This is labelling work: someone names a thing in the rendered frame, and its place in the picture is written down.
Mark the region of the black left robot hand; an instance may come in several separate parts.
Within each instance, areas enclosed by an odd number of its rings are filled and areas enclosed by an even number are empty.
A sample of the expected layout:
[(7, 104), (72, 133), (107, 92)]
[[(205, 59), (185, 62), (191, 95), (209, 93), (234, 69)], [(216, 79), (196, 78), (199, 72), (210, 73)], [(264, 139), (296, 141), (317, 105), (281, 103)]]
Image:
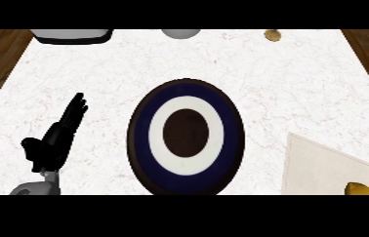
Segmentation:
[(84, 94), (76, 93), (63, 111), (60, 120), (45, 131), (42, 139), (25, 138), (20, 146), (26, 159), (32, 162), (33, 173), (57, 172), (66, 162), (75, 132), (88, 110)]

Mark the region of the blue and white ringed plate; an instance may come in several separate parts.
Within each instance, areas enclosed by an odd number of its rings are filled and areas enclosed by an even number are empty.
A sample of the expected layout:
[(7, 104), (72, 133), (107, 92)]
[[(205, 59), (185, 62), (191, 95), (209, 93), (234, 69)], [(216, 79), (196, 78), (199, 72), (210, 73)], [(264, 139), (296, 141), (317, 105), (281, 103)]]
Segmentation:
[(197, 79), (175, 79), (141, 99), (128, 124), (134, 175), (154, 195), (213, 195), (243, 157), (240, 115), (224, 92)]

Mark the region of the beige placemat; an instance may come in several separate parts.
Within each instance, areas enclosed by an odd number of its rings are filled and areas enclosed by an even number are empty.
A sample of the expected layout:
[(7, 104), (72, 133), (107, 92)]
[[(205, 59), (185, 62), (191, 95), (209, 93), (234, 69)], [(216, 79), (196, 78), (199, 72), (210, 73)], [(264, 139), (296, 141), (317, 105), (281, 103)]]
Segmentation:
[(349, 182), (369, 186), (369, 163), (289, 133), (280, 192), (342, 195)]

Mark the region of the yellow cupcake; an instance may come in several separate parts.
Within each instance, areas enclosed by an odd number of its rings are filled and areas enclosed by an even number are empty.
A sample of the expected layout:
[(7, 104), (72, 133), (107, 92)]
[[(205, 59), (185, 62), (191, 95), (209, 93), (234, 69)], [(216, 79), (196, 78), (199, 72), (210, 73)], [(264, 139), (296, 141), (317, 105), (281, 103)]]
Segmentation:
[(369, 195), (369, 187), (358, 183), (349, 182), (343, 188), (345, 195)]

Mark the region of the grey round object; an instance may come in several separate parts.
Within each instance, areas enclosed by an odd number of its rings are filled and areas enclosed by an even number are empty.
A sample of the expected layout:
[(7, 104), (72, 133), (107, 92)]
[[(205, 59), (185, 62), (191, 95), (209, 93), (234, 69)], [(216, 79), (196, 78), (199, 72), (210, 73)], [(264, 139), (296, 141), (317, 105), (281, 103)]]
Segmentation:
[(188, 39), (200, 32), (199, 29), (163, 29), (162, 33), (172, 39)]

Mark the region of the small tan round object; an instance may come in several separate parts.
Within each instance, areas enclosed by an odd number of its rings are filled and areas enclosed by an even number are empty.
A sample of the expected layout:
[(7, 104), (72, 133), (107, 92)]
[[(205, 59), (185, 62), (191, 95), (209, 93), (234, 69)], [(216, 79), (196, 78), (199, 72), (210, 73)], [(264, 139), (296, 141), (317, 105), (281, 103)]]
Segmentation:
[(271, 42), (277, 42), (280, 40), (280, 32), (275, 29), (267, 29), (264, 36)]

